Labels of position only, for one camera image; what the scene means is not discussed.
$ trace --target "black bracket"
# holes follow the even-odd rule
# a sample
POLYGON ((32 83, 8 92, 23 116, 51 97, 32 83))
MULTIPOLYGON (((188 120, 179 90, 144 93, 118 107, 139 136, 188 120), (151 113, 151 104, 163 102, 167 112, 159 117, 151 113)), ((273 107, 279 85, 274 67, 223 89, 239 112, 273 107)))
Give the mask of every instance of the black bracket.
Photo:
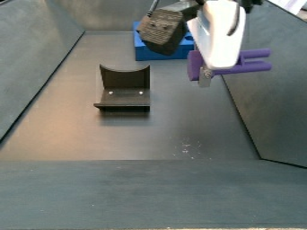
POLYGON ((100 103, 106 109, 142 109, 150 111, 150 66, 134 71, 118 71, 100 65, 103 93, 100 103))

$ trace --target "gray wall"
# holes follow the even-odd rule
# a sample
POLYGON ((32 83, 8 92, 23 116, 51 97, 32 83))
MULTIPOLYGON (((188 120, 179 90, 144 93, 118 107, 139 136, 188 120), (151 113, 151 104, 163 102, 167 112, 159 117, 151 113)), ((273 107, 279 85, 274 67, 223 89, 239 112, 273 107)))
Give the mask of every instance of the gray wall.
POLYGON ((0 5, 0 139, 83 31, 51 0, 0 5))
MULTIPOLYGON (((87 31, 131 31, 152 0, 54 0, 87 31)), ((159 7, 178 0, 160 0, 159 7)))
POLYGON ((226 76, 259 154, 307 166, 307 23, 271 4, 256 7, 243 48, 273 51, 270 72, 226 76))

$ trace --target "blue block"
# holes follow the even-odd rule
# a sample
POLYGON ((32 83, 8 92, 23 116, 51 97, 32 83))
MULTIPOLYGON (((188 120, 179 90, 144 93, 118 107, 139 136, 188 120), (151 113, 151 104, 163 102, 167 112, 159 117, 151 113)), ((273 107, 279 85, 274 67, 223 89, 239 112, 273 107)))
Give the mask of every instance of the blue block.
POLYGON ((139 38, 136 32, 139 22, 134 22, 134 35, 135 35, 135 50, 136 50, 136 61, 146 60, 168 60, 168 59, 187 59, 188 52, 195 50, 195 42, 191 32, 187 32, 180 42, 180 46, 171 56, 164 56, 159 53, 152 52, 146 46, 144 42, 139 38))

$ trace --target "bin floor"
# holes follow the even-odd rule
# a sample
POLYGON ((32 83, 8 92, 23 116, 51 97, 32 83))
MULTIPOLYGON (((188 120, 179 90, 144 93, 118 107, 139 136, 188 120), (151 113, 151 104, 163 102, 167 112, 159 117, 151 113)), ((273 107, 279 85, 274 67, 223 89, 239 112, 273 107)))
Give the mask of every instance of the bin floor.
POLYGON ((258 159, 219 76, 210 88, 186 60, 135 61, 131 32, 87 33, 4 141, 0 160, 258 159), (151 111, 100 112, 100 64, 151 64, 151 111))

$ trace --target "gray floor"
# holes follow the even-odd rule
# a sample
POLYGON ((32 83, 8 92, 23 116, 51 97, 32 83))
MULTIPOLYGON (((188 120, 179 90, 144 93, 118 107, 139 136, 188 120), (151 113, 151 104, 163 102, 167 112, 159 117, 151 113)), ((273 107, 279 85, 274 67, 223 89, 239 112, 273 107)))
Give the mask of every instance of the gray floor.
POLYGON ((0 146, 0 160, 258 159, 220 77, 199 88, 186 63, 135 62, 131 32, 88 33, 0 146), (106 114, 92 106, 99 64, 151 64, 150 114, 106 114))
POLYGON ((131 32, 88 33, 0 148, 0 228, 307 227, 307 171, 259 160, 226 85, 150 61, 150 114, 102 114, 99 63, 135 69, 131 32))

